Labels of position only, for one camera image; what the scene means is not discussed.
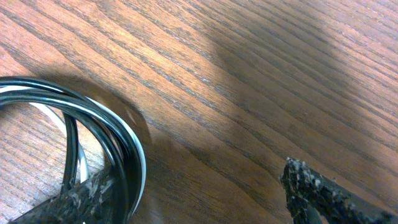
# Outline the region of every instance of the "wooden table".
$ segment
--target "wooden table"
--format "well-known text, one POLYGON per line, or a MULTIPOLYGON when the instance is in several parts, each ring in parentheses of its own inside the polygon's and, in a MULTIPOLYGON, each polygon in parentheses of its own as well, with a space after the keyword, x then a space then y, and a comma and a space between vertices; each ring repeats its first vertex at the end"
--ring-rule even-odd
MULTIPOLYGON (((291 223, 286 157, 398 214, 397 39, 396 0, 3 0, 0 75, 133 127, 148 174, 132 223, 291 223)), ((66 140, 28 105, 2 108, 0 132, 6 223, 58 194, 66 140)))

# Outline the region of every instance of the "coiled cable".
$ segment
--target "coiled cable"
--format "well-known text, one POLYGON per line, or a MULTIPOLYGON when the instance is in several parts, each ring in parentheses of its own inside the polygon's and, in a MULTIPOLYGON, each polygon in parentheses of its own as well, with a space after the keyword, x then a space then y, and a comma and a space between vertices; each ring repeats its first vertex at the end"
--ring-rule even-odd
POLYGON ((62 192, 70 190, 80 161, 81 181, 88 178, 83 148, 78 142, 76 120, 88 128, 106 153, 119 185, 116 206, 123 215, 116 223, 126 223, 142 197, 146 180, 146 162, 142 146, 132 129, 118 115, 102 104, 65 87, 36 78, 1 77, 0 106, 30 103, 50 116, 67 135, 67 156, 62 192), (65 123, 50 108, 63 112, 65 123))

